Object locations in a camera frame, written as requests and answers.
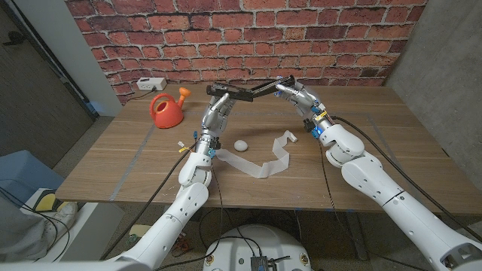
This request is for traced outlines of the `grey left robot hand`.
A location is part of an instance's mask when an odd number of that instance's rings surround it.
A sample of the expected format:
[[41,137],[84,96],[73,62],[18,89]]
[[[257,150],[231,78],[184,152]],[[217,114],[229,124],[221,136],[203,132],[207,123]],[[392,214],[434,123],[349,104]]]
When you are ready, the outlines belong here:
[[213,96],[201,120],[201,133],[196,152],[209,156],[211,150],[221,147],[220,137],[227,125],[227,117],[236,101],[229,93],[221,97]]

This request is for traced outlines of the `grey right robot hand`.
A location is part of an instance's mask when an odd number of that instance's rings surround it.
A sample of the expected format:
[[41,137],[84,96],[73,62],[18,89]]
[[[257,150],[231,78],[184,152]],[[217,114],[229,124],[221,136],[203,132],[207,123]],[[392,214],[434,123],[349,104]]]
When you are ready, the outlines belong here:
[[290,87],[277,84],[275,96],[287,100],[296,108],[303,119],[305,131],[316,139],[334,125],[319,98],[303,84],[296,83]]

